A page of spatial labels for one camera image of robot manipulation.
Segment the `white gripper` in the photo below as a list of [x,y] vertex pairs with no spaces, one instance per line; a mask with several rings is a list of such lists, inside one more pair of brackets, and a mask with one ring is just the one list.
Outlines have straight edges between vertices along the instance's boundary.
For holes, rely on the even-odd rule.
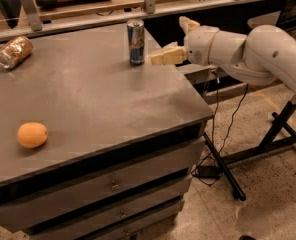
[[192,64],[208,65],[211,44],[219,29],[206,25],[200,26],[198,22],[186,16],[179,17],[179,25],[187,34],[184,38],[185,47],[172,42],[150,55],[151,64],[175,65],[183,63],[188,58]]

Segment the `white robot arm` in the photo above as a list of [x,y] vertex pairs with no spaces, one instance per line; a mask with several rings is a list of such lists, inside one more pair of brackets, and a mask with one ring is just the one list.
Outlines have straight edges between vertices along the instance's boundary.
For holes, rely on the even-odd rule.
[[273,25],[260,25],[247,35],[179,18],[185,33],[182,46],[173,42],[149,56],[153,65],[184,61],[214,65],[241,82],[266,86],[283,82],[296,96],[296,40]]

